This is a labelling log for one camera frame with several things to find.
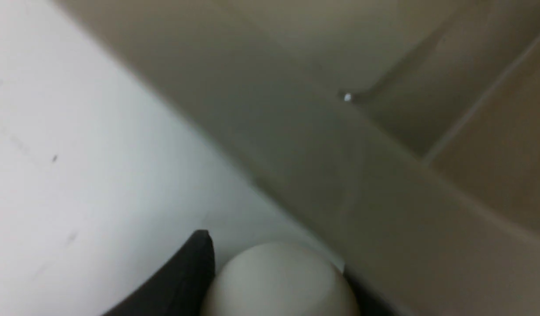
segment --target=white wall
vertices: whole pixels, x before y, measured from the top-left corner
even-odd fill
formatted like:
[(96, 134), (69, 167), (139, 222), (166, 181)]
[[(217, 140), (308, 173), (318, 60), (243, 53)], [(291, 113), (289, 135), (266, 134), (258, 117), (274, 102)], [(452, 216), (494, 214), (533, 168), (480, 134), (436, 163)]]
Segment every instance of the white wall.
[(61, 10), (0, 0), (0, 316), (99, 315), (196, 228), (219, 266), (328, 254)]

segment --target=black rubber piece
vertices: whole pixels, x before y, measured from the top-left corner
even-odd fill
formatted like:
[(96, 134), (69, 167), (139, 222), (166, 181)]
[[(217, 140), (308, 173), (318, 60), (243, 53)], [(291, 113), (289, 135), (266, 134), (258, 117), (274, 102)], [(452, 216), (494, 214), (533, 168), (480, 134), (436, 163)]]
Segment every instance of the black rubber piece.
[(215, 276), (212, 239), (197, 230), (156, 274), (103, 316), (198, 316)]
[(358, 282), (350, 270), (344, 268), (343, 275), (356, 296), (361, 316), (395, 316), (389, 306)]

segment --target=dark spot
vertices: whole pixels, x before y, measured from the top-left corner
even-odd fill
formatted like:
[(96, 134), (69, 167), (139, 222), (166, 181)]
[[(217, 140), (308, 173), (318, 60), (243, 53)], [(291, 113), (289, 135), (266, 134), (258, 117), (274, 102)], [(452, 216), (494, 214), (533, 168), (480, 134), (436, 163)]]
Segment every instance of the dark spot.
[(46, 270), (48, 270), (50, 267), (51, 267), (51, 262), (46, 262), (46, 263), (42, 264), (38, 268), (38, 270), (36, 270), (36, 272), (34, 272), (34, 274), (32, 276), (32, 280), (35, 280), (37, 277), (41, 276), (41, 274), (46, 272)]
[(70, 244), (73, 244), (75, 240), (77, 240), (77, 236), (79, 235), (79, 232), (72, 232), (67, 236), (67, 240), (65, 242), (65, 246), (69, 246)]

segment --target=beige plastic surface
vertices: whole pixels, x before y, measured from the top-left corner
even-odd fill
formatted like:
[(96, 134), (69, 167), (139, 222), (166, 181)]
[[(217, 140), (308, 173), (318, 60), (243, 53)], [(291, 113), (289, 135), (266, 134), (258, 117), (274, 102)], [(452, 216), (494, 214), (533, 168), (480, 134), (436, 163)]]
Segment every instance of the beige plastic surface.
[(483, 96), (432, 165), (540, 233), (540, 38)]
[[(376, 47), (371, 56), (386, 58), (347, 45), (336, 61), (352, 56), (354, 69), (363, 70), (339, 70), (330, 82), (324, 74), (341, 67), (330, 60), (320, 72), (304, 59), (326, 61), (326, 54), (280, 39), (295, 23), (272, 12), (263, 18), (266, 4), (239, 2), (58, 0), (399, 308), (421, 316), (540, 316), (540, 237), (466, 196), (408, 150), (427, 152), (527, 48), (540, 33), (540, 0), (447, 2), (440, 9), (397, 2), (396, 11), (380, 10), (377, 23), (358, 30), (370, 42), (344, 42)], [(319, 5), (304, 5), (297, 14), (318, 23), (307, 12)], [(422, 23), (409, 6), (451, 20)], [(335, 18), (319, 23), (334, 29), (338, 7), (326, 8)], [(386, 26), (376, 28), (385, 21), (401, 25), (402, 44), (390, 42)], [(276, 25), (277, 33), (265, 31)], [(336, 100), (341, 74), (379, 80), (364, 111), (405, 147), (362, 110)]]

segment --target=white round knob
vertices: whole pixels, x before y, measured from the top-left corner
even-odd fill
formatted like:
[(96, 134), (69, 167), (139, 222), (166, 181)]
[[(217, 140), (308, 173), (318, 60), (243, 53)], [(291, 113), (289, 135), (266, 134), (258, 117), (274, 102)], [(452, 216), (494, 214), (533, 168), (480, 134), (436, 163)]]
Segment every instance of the white round knob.
[(262, 244), (233, 258), (216, 276), (202, 316), (358, 316), (350, 286), (314, 252)]

